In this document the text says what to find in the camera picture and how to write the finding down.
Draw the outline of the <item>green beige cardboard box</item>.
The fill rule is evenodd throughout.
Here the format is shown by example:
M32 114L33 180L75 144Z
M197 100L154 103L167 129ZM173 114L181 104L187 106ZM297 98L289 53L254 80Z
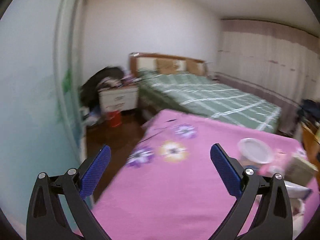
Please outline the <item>green beige cardboard box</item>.
M307 187L313 177L316 176L318 168L307 161L300 154L293 154L285 167L286 181Z

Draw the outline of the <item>white yogurt cup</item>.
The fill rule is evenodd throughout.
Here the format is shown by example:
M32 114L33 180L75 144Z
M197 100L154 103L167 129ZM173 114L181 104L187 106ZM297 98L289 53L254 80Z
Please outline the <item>white yogurt cup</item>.
M264 142L254 138L244 138L238 142L240 152L239 163L245 166L257 168L270 164L274 159L274 153Z

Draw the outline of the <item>pink strawberry milk carton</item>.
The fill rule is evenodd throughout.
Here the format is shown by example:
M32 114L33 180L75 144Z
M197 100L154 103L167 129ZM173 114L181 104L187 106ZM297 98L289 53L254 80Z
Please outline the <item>pink strawberry milk carton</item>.
M260 168L259 175L272 177L274 174L279 173L284 177L287 162L290 158L291 153L285 152L281 149L276 149L273 160L269 164L265 164Z

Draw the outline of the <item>pink floral table cloth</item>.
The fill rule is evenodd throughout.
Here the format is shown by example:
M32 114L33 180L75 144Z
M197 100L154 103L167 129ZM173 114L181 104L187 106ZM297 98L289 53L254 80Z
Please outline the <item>pink floral table cloth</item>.
M286 158L302 149L292 138L163 110L93 206L112 239L208 239L235 202L210 159L218 143L240 158L254 138Z

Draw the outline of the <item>red bucket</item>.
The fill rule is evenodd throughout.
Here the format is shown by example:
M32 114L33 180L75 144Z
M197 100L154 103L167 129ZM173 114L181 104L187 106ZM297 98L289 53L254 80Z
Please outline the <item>red bucket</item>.
M109 111L106 119L110 127L117 127L121 125L121 112L119 110Z

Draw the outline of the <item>sliding wardrobe door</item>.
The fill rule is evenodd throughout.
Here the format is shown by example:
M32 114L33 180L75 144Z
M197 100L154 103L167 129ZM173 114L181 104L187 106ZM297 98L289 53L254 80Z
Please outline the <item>sliding wardrobe door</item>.
M13 0L1 18L1 209L23 223L36 176L80 164L76 0Z

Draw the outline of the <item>white nightstand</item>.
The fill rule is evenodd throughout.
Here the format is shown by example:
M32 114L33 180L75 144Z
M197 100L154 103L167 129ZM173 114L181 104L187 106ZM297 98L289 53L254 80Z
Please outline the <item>white nightstand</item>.
M137 85L129 85L118 88L103 88L98 90L100 109L102 113L111 111L130 111L138 105Z

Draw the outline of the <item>wooden long cabinet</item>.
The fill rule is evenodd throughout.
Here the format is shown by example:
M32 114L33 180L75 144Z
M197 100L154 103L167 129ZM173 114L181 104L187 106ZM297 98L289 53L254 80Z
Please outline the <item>wooden long cabinet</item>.
M319 154L319 127L311 123L301 123L304 150L310 162L317 161Z

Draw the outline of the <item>black clothes pile on nightstand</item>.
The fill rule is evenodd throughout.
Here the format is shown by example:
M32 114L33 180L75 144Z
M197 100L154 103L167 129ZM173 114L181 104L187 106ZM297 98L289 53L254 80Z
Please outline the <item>black clothes pile on nightstand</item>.
M122 85L123 70L116 67L105 67L90 77L80 89L80 101L89 110L99 106L99 90Z

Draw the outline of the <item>dark clothes pile on cabinet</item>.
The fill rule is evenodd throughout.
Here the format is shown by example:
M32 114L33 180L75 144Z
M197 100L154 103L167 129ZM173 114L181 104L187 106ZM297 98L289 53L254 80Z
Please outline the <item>dark clothes pile on cabinet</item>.
M319 101L303 99L298 110L300 120L306 119L312 123L319 122Z

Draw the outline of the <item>green plaid bed cover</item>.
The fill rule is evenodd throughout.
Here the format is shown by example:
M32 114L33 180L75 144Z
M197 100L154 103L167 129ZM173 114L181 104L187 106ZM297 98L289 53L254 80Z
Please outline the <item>green plaid bed cover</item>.
M137 74L139 97L157 111L172 109L268 133L278 128L281 108L253 94L186 72L140 69Z

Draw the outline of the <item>wooden bed with headboard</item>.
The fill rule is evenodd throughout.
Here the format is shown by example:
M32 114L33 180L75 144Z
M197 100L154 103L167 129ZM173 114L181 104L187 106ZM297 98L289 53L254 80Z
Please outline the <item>wooden bed with headboard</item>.
M129 62L139 78L138 104L149 114L173 109L269 133L278 129L280 107L210 79L203 60L131 53Z

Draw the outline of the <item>brown right pillow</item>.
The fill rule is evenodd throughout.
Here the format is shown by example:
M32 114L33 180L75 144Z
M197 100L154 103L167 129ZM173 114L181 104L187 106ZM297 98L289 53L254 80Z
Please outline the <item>brown right pillow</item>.
M207 66L205 63L198 63L194 60L186 61L186 70L190 74L197 76L206 76L207 75Z

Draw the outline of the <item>brown pillow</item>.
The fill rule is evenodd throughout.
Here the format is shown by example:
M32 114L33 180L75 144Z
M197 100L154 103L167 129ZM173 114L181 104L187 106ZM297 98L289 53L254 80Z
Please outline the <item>brown pillow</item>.
M186 61L186 70L190 74L197 76L206 76L207 75L207 66L205 63L198 63L194 60Z
M159 74L170 75L179 72L179 62L172 59L156 59L156 70Z

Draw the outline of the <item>brown left pillow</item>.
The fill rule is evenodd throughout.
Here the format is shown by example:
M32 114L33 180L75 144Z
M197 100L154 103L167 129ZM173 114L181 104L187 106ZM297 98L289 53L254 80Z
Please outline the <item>brown left pillow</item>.
M156 70L159 74L170 75L179 72L179 62L172 59L156 59Z

